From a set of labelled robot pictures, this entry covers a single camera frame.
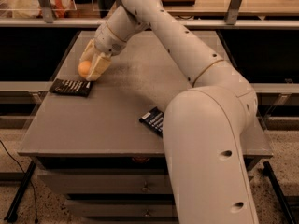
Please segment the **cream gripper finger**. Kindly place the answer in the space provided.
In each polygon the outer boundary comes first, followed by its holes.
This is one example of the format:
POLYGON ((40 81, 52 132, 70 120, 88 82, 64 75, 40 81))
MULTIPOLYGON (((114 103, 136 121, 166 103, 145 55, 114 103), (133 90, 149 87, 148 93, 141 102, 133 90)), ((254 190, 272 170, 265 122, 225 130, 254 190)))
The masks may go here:
POLYGON ((97 51, 97 49, 94 45, 94 40, 91 39, 89 41, 89 43, 87 44, 85 50, 81 54, 79 61, 81 63, 86 62, 86 61, 92 62, 93 61, 93 56, 96 54, 96 51, 97 51))
POLYGON ((96 81, 109 68, 111 59, 104 53, 95 54, 92 58, 91 68, 86 76, 87 81, 96 81))

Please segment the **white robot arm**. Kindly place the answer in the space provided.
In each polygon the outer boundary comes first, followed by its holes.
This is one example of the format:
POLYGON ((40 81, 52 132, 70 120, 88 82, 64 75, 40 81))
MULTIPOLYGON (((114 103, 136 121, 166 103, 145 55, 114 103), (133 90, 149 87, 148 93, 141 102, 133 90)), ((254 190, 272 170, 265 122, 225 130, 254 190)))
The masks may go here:
POLYGON ((241 148, 241 134, 257 112, 256 92, 161 0, 121 0, 81 55, 79 74, 98 79, 146 28, 192 85, 169 103, 163 122, 179 224, 259 224, 241 148))

